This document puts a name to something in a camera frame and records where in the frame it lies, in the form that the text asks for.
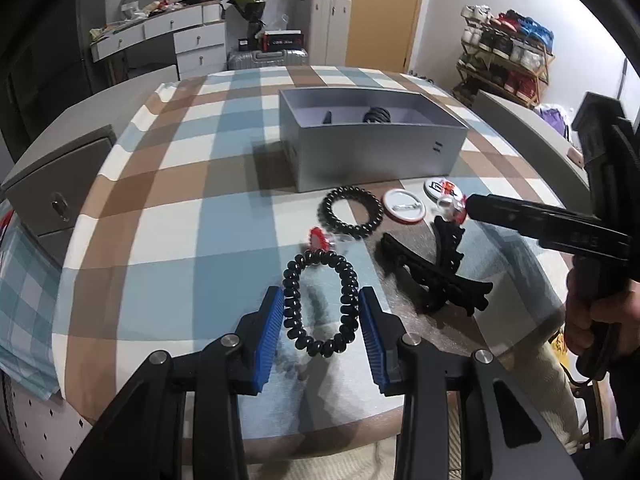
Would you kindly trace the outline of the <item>person's right hand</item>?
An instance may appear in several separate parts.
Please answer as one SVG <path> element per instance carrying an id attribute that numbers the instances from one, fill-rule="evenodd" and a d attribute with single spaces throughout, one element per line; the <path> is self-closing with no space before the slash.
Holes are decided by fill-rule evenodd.
<path id="1" fill-rule="evenodd" d="M 592 304 L 582 301 L 579 291 L 584 279 L 574 266 L 567 275 L 567 297 L 565 301 L 565 341 L 571 352 L 581 356 L 593 345 L 590 332 L 594 322 L 618 324 L 617 354 L 626 356 L 639 348 L 639 283 L 630 281 L 626 292 Z"/>

